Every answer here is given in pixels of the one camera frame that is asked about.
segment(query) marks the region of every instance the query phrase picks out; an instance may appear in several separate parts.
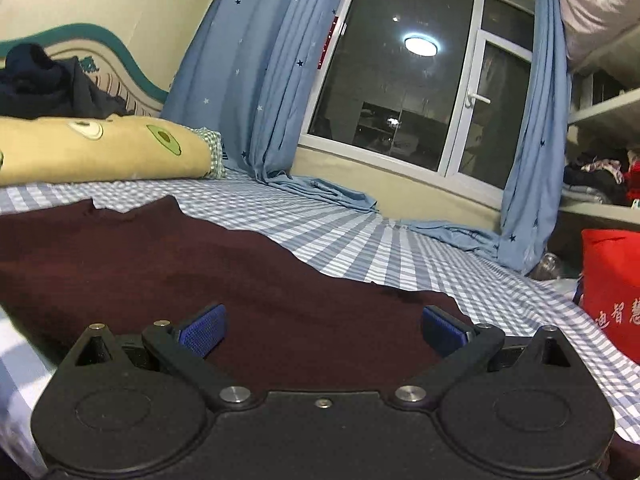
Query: window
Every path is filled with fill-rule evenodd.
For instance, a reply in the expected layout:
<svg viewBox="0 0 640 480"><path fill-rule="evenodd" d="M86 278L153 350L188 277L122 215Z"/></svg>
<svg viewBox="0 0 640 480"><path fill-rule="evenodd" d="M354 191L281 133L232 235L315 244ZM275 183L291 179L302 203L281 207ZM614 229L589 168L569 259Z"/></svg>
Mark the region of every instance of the window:
<svg viewBox="0 0 640 480"><path fill-rule="evenodd" d="M533 16L502 0L343 0L300 143L499 207Z"/></svg>

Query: window frame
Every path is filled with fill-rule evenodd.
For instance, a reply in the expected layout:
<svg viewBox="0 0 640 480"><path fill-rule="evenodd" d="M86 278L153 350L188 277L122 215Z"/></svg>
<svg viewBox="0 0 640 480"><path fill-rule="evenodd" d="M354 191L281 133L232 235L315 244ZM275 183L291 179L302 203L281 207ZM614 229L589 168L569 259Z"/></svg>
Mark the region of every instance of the window frame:
<svg viewBox="0 0 640 480"><path fill-rule="evenodd" d="M335 53L335 48L346 28L346 17L352 1L353 0L341 0L340 5L336 9L337 21L334 33L327 46L322 66L318 70L318 74L311 88L311 94L302 121L298 145L303 148L338 155L355 162L406 176L418 182L423 182L446 192L451 192L468 200L472 200L473 202L481 203L492 209L500 210L503 193L501 189L459 172L460 161L462 160L462 153L468 134L468 126L464 132L461 131L461 120L463 120L466 112L464 102L469 91L468 89L470 88L470 82L473 81L474 78L472 72L478 72L476 78L477 87L479 73L482 69L484 48L487 42L529 62L531 62L532 53L524 47L511 43L511 41L482 30L481 23L484 0L474 0L462 73L460 75L458 90L456 91L456 98L449 121L447 137L442 150L442 156L440 157L437 171L428 170L427 168L393 158L389 155L372 152L365 148L339 142L338 140L325 139L308 134L316 107L319 103L322 87L324 86L331 60ZM529 12L529 9L524 9L522 6L509 0L503 1L525 12Z"/></svg>

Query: teal headboard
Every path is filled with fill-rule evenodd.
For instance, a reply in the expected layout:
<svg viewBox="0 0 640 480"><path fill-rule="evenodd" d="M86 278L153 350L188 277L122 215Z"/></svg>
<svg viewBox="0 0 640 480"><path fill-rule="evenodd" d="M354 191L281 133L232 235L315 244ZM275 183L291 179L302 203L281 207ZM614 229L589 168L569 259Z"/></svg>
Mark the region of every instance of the teal headboard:
<svg viewBox="0 0 640 480"><path fill-rule="evenodd" d="M156 116L167 92L143 74L127 47L115 34L93 23L71 23L32 36L0 41L0 65L13 46L37 43L53 59L78 56L84 72L111 95L120 95L137 115Z"/></svg>

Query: star print curtain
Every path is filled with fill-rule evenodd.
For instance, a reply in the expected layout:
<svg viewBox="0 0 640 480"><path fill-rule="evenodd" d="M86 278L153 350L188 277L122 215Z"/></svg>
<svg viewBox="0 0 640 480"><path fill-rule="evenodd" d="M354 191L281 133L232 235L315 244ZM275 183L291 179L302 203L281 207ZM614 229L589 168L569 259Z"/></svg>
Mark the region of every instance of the star print curtain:
<svg viewBox="0 0 640 480"><path fill-rule="evenodd" d="M536 0L533 59L516 157L502 196L501 234L446 222L411 229L528 273L556 226L571 78L559 0Z"/></svg>
<svg viewBox="0 0 640 480"><path fill-rule="evenodd" d="M226 164L256 180L362 211L375 200L293 177L300 128L340 0L214 0L185 54L161 117L222 134Z"/></svg>

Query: blue gingham sheet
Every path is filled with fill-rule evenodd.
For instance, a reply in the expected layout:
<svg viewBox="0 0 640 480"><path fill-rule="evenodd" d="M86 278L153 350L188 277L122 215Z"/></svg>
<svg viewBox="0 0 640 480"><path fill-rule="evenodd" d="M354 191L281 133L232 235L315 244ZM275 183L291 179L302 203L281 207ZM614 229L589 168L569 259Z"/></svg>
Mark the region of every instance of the blue gingham sheet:
<svg viewBox="0 0 640 480"><path fill-rule="evenodd" d="M581 308L550 287L378 214L316 202L232 171L225 180L9 187L0 189L0 214L88 197L97 207L126 211L168 194L185 214L258 231L330 276L445 292L474 322L491 322L507 335L532 335L541 324L559 326L609 400L618 433L640 444L640 367ZM32 476L44 464L31 438L30 415L53 371L0 308L0 446Z"/></svg>

